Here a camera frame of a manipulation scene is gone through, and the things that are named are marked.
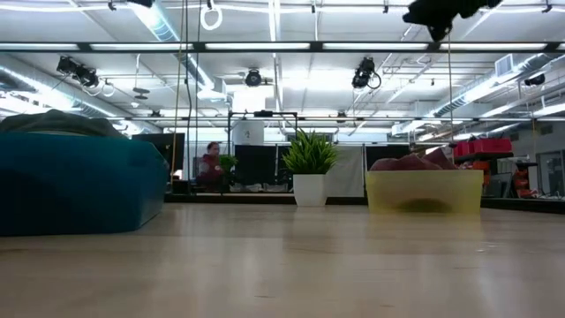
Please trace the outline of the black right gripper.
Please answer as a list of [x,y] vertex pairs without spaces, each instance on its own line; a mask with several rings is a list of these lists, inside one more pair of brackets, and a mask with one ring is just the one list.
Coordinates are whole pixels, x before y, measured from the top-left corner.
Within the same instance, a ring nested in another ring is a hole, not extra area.
[[453,19],[472,17],[482,8],[492,9],[503,0],[415,0],[403,21],[426,27],[434,42],[441,42],[452,30]]

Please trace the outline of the grey green hat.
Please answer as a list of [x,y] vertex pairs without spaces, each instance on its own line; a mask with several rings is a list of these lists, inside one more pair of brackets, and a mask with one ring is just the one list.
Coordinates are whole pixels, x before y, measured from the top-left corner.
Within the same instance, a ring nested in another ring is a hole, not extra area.
[[125,139],[105,118],[89,118],[61,110],[19,114],[0,121],[0,133],[55,133]]

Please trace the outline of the red storage boxes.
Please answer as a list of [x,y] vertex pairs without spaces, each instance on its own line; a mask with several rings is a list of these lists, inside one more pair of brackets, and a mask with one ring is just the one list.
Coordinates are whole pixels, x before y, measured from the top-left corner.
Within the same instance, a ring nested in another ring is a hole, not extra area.
[[455,156],[475,154],[505,154],[513,151],[512,142],[508,138],[501,139],[475,139],[459,141],[456,144]]

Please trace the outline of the black partition panel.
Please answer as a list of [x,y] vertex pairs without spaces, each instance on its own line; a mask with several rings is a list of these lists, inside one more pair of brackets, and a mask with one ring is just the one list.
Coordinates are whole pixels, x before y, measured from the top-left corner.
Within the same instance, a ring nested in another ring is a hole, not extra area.
[[411,152],[408,146],[370,146],[365,148],[365,153],[367,169],[370,170],[372,165],[379,159],[400,159]]
[[283,161],[288,146],[235,146],[237,181],[245,186],[255,184],[282,185],[290,173]]

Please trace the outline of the orange storage bin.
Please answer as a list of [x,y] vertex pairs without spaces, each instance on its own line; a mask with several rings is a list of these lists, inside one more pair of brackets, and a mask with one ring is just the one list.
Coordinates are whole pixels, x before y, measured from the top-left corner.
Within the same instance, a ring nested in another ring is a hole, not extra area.
[[474,161],[471,166],[474,170],[481,170],[483,173],[483,186],[488,186],[491,177],[491,167],[488,161]]

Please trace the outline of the black overhead light bar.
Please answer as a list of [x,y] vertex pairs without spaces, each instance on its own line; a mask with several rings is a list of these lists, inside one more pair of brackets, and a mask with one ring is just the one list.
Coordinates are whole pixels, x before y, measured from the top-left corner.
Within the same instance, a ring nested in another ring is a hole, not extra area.
[[547,53],[565,42],[0,42],[4,53]]

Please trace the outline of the grey hanging cloth panel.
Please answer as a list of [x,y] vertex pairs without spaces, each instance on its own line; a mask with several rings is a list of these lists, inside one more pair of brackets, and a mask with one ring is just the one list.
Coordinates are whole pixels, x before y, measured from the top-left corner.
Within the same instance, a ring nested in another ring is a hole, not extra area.
[[363,197],[363,149],[353,146],[337,146],[336,150],[335,165],[326,174],[327,196]]

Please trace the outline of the translucent yellow plastic bin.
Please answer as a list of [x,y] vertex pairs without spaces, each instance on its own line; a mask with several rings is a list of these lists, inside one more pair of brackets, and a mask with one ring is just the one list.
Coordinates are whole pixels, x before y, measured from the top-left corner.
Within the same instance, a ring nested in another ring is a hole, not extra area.
[[374,214],[477,215],[483,173],[479,170],[390,170],[366,173],[368,207]]

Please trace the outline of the green artificial plant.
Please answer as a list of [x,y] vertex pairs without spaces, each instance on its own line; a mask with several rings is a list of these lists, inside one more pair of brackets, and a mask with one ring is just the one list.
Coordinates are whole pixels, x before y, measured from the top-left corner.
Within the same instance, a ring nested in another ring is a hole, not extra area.
[[325,175],[337,157],[336,146],[321,134],[298,130],[282,160],[294,175]]

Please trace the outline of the white square plant pot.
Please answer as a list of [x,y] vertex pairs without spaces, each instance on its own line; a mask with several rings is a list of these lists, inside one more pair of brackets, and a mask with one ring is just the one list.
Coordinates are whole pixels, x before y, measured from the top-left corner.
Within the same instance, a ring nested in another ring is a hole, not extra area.
[[326,204],[327,194],[324,174],[295,174],[293,193],[299,207],[321,207]]

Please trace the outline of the small green background plant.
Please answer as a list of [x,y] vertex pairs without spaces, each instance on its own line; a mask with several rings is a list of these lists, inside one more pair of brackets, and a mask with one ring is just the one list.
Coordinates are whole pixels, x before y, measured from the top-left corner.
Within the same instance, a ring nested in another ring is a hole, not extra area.
[[234,155],[220,155],[220,168],[222,170],[222,183],[226,186],[233,186],[236,181],[235,167],[238,160]]

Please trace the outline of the person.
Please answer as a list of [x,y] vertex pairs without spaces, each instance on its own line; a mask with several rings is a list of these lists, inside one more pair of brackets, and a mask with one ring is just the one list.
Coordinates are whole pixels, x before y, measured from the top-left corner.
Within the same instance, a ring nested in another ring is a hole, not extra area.
[[219,143],[213,141],[207,145],[207,152],[201,157],[196,181],[206,191],[216,192],[221,186],[222,175]]

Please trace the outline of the black monitor screen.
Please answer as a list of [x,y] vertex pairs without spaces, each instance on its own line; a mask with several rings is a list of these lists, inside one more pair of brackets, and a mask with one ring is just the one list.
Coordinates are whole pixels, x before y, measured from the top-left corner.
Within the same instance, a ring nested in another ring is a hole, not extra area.
[[184,133],[152,133],[132,136],[133,140],[146,141],[154,145],[174,172],[182,170],[185,162]]

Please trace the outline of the teal plastic bin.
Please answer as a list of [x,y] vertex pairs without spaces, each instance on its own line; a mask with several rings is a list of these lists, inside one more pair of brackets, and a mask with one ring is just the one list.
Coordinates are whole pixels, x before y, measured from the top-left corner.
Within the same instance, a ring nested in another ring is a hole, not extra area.
[[135,231],[169,178],[145,141],[0,132],[0,237]]

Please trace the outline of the dark wall shelf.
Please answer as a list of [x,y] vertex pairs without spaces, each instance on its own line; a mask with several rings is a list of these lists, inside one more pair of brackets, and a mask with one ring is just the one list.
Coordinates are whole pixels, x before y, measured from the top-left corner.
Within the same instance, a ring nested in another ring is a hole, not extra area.
[[513,153],[474,153],[455,157],[455,164],[462,164],[465,162],[483,161],[488,162],[502,158],[513,157]]

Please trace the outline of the black metal frame stand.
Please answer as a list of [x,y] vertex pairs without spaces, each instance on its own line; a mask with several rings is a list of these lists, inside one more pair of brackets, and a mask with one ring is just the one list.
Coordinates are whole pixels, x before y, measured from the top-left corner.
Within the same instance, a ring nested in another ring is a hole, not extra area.
[[227,115],[227,152],[230,155],[234,150],[235,146],[248,146],[248,145],[235,145],[231,137],[232,126],[241,120],[257,120],[264,122],[264,128],[266,130],[267,124],[269,122],[289,122],[293,119],[294,129],[298,129],[298,114],[297,112],[287,112],[287,111],[272,111],[272,110],[259,110],[254,112],[233,112],[230,111]]

